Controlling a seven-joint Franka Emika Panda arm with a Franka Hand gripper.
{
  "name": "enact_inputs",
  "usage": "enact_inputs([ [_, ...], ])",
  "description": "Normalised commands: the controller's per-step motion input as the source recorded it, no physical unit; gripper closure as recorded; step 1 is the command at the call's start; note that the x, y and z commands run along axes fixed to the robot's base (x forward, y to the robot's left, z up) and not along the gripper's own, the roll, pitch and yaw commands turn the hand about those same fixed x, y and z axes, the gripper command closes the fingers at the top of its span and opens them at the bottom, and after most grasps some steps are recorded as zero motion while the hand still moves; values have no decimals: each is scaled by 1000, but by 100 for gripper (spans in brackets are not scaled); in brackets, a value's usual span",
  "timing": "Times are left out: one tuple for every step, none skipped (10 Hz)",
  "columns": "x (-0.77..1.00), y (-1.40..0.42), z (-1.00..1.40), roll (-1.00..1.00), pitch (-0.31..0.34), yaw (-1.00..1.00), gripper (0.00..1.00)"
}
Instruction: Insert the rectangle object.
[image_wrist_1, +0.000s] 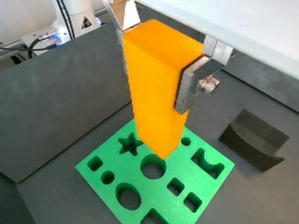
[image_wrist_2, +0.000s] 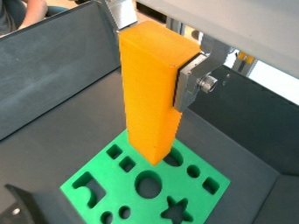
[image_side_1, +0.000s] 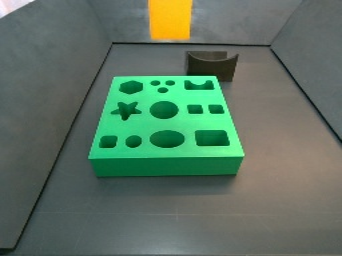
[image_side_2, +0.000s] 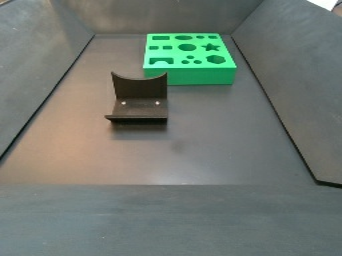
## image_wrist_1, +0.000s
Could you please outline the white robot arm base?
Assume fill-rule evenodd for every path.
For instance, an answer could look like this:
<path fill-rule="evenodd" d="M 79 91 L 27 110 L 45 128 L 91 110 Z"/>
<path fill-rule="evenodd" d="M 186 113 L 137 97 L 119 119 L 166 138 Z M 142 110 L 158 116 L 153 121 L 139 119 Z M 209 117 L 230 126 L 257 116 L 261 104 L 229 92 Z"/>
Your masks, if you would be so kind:
<path fill-rule="evenodd" d="M 37 39 L 42 42 L 57 39 L 62 45 L 87 32 L 101 27 L 101 20 L 95 16 L 91 0 L 51 0 L 57 18 L 51 26 L 22 36 L 29 46 Z"/>

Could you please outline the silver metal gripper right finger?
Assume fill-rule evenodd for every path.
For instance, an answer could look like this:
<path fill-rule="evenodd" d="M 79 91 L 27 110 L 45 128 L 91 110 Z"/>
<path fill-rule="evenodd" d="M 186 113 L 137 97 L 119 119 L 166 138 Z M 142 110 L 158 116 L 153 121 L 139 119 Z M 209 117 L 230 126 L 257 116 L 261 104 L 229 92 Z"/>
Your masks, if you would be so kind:
<path fill-rule="evenodd" d="M 174 106 L 182 115 L 195 104 L 201 93 L 213 95 L 218 91 L 221 81 L 214 74 L 228 65 L 233 50 L 214 37 L 206 37 L 203 55 L 182 70 Z"/>

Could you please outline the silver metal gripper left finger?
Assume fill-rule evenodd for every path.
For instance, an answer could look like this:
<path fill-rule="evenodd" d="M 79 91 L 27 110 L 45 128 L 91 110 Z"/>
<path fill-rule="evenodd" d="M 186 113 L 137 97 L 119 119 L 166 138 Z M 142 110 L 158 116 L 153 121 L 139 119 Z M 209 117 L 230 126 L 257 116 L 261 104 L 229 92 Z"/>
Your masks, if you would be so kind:
<path fill-rule="evenodd" d="M 103 0 L 107 13 L 117 27 L 118 40 L 141 24 L 135 0 Z"/>

